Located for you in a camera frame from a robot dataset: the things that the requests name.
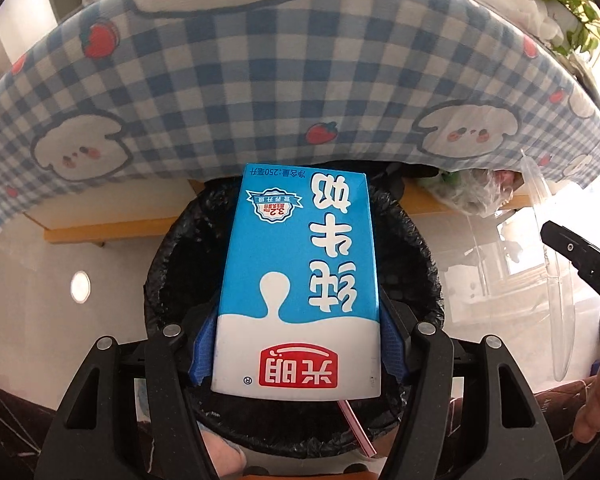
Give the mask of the black lined trash bin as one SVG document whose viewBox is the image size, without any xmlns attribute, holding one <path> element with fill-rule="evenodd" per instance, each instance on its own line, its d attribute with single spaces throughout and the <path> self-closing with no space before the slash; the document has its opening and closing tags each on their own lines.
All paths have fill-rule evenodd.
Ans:
<svg viewBox="0 0 600 480">
<path fill-rule="evenodd" d="M 186 400 L 256 451 L 334 456 L 405 412 L 410 370 L 387 312 L 441 326 L 430 250 L 381 168 L 250 164 L 209 182 L 170 227 L 144 286 L 154 334 L 185 328 Z"/>
</svg>

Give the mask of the blue white milk carton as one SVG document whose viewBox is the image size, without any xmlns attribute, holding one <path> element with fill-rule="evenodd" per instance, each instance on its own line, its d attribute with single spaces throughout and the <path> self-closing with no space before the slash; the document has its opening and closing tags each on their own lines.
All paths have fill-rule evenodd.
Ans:
<svg viewBox="0 0 600 480">
<path fill-rule="evenodd" d="M 215 324 L 211 390 L 279 455 L 335 453 L 343 401 L 381 393 L 379 292 L 364 174 L 250 164 Z"/>
</svg>

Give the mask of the plastic bags under table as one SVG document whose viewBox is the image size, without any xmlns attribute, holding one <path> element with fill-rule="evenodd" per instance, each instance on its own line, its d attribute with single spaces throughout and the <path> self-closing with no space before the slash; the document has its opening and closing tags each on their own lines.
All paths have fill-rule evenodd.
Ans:
<svg viewBox="0 0 600 480">
<path fill-rule="evenodd" d="M 513 198 L 522 177 L 516 171 L 466 169 L 440 171 L 417 183 L 443 205 L 468 216 L 486 218 Z"/>
</svg>

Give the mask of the white plastic bag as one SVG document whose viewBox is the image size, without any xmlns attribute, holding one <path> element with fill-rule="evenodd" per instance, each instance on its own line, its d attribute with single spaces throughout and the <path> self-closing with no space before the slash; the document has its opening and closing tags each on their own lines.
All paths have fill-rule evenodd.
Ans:
<svg viewBox="0 0 600 480">
<path fill-rule="evenodd" d="M 550 17 L 542 0 L 480 0 L 535 38 L 560 46 L 565 39 L 562 29 Z"/>
</svg>

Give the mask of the blue checked bear tablecloth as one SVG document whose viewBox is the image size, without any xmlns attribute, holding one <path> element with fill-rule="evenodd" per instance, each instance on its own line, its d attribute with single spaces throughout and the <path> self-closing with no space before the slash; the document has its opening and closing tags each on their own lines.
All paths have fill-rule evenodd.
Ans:
<svg viewBox="0 0 600 480">
<path fill-rule="evenodd" d="M 107 182 L 522 156 L 589 185 L 600 110 L 475 0 L 97 0 L 0 80 L 0 229 Z"/>
</svg>

